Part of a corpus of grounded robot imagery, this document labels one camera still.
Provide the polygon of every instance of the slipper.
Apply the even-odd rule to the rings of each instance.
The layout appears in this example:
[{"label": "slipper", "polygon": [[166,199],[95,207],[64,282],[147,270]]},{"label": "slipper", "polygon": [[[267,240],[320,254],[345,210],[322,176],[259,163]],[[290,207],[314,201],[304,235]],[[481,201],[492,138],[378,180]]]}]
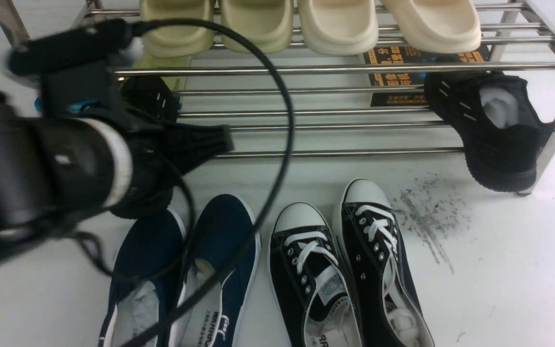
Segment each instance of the slipper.
[{"label": "slipper", "polygon": [[432,53],[465,53],[481,45],[471,0],[382,0],[408,43]]},{"label": "slipper", "polygon": [[[195,18],[213,21],[215,0],[141,0],[141,19]],[[145,52],[160,58],[204,52],[213,45],[213,30],[164,27],[143,36]]]},{"label": "slipper", "polygon": [[[455,57],[436,61],[459,62]],[[425,76],[431,110],[458,132],[468,170],[487,189],[518,193],[537,181],[537,157],[554,126],[539,119],[526,85],[502,72]]]},{"label": "slipper", "polygon": [[[245,36],[264,53],[277,53],[292,39],[292,0],[220,0],[222,25]],[[237,42],[224,37],[231,51],[249,53]]]},{"label": "slipper", "polygon": [[317,53],[353,55],[378,42],[374,0],[300,0],[306,45]]}]

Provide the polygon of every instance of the white rubber toe cap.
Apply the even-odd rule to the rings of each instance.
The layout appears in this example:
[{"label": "white rubber toe cap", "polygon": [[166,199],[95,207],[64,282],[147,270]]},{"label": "white rubber toe cap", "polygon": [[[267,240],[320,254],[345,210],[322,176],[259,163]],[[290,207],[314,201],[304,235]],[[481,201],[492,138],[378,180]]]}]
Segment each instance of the white rubber toe cap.
[{"label": "white rubber toe cap", "polygon": [[344,202],[373,202],[391,207],[383,190],[374,182],[363,178],[350,182],[345,195]]},{"label": "white rubber toe cap", "polygon": [[306,226],[326,226],[324,217],[314,206],[305,202],[295,202],[286,206],[277,218],[275,232]]}]

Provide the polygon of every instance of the dirt stain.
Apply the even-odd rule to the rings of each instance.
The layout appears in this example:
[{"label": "dirt stain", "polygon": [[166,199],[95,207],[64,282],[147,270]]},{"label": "dirt stain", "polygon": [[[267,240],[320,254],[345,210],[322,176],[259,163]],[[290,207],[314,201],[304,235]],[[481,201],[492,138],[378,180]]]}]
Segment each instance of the dirt stain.
[{"label": "dirt stain", "polygon": [[436,264],[446,264],[454,274],[443,240],[468,230],[471,221],[471,208],[460,198],[457,188],[438,176],[419,178],[413,187],[401,190],[399,199],[394,201],[403,207],[396,211],[405,219],[404,229],[418,235]]}]

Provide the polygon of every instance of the black sneaker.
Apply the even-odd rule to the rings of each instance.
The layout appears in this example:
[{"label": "black sneaker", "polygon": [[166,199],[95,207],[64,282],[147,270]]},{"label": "black sneaker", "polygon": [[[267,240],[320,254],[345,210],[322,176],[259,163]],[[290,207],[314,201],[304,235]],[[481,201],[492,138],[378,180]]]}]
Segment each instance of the black sneaker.
[{"label": "black sneaker", "polygon": [[494,191],[532,187],[538,154],[554,131],[553,125],[539,120],[526,84],[501,72],[428,73],[425,77],[430,108],[460,135],[473,178]]},{"label": "black sneaker", "polygon": [[364,344],[433,347],[395,212],[376,184],[348,184],[333,214],[333,238]]},{"label": "black sneaker", "polygon": [[293,347],[360,347],[357,321],[327,222],[296,202],[269,240],[271,288]]}]

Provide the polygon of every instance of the cream slide sandal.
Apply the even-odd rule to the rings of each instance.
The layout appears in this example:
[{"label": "cream slide sandal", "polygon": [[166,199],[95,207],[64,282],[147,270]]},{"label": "cream slide sandal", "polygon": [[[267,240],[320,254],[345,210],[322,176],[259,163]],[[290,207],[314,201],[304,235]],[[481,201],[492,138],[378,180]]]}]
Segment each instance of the cream slide sandal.
[{"label": "cream slide sandal", "polygon": [[[293,0],[220,0],[222,25],[237,31],[264,53],[283,51],[291,43]],[[224,37],[231,51],[249,53]]]},{"label": "cream slide sandal", "polygon": [[[213,22],[215,0],[141,0],[141,19],[195,18]],[[145,52],[169,58],[204,52],[213,45],[213,30],[164,27],[143,37]]]},{"label": "cream slide sandal", "polygon": [[432,53],[466,53],[481,45],[471,0],[382,0],[410,46]]},{"label": "cream slide sandal", "polygon": [[374,0],[299,0],[299,16],[305,43],[318,53],[359,54],[378,41]]}]

